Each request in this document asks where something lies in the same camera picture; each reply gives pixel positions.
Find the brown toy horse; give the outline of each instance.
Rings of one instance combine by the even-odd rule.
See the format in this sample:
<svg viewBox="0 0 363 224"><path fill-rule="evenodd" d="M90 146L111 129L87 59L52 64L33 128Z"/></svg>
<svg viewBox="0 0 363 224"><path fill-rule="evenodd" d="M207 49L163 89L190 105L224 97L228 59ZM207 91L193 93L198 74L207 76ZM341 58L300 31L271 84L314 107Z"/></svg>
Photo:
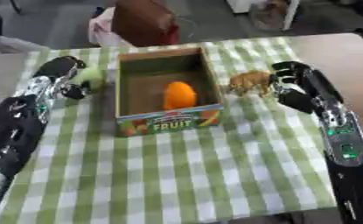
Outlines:
<svg viewBox="0 0 363 224"><path fill-rule="evenodd" d="M240 73L230 79L227 92L235 91L238 96L243 96L250 89L260 85L259 96L264 96L269 92L269 76L269 73L263 71Z"/></svg>

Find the box label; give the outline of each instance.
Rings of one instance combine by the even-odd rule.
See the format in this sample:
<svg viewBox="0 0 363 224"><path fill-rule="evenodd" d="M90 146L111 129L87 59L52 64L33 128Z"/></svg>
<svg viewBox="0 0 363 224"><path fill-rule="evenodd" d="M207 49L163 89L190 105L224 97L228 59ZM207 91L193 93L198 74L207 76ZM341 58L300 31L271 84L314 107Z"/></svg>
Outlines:
<svg viewBox="0 0 363 224"><path fill-rule="evenodd" d="M118 132L121 136L125 137L156 134L216 125L219 123L219 120L220 110L216 109L200 112L170 112L147 119L132 119L119 122Z"/></svg>

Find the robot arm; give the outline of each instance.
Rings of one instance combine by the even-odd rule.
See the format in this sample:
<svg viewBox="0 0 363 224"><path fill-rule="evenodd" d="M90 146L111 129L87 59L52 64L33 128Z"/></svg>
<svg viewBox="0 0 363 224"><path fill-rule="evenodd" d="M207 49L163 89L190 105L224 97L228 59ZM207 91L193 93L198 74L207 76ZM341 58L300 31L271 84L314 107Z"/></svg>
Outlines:
<svg viewBox="0 0 363 224"><path fill-rule="evenodd" d="M320 123L325 162L345 224L363 224L363 129L358 117L323 74L305 64L287 61L272 66L271 76L281 104L315 113ZM304 93L286 83L298 85Z"/></svg>
<svg viewBox="0 0 363 224"><path fill-rule="evenodd" d="M85 63L71 56L45 63L27 86L0 103L0 202L37 147L58 94L81 99L89 85L69 81Z"/></svg>

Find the cardboard box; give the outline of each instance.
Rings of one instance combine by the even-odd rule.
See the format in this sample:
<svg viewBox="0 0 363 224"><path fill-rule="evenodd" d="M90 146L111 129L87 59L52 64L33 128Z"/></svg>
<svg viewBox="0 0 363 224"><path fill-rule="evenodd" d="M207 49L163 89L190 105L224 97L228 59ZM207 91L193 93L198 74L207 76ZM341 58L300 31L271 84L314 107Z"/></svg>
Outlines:
<svg viewBox="0 0 363 224"><path fill-rule="evenodd" d="M115 88L117 135L129 137L215 125L223 97L202 48L119 55ZM193 108L163 110L164 91L173 81L191 85Z"/></svg>

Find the green checkered tablecloth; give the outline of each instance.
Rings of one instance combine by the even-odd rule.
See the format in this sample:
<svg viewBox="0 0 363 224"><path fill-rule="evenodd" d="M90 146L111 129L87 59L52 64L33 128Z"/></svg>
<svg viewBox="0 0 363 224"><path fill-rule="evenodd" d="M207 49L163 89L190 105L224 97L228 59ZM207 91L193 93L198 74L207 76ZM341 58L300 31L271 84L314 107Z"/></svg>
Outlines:
<svg viewBox="0 0 363 224"><path fill-rule="evenodd" d="M189 46L206 48L220 85L237 73L297 60L286 38L167 48ZM33 52L19 85L44 62L68 54L114 75L118 53ZM226 94L218 127L121 138L114 136L112 102L107 91L58 101L0 206L0 223L196 223L335 206L315 117L256 92Z"/></svg>

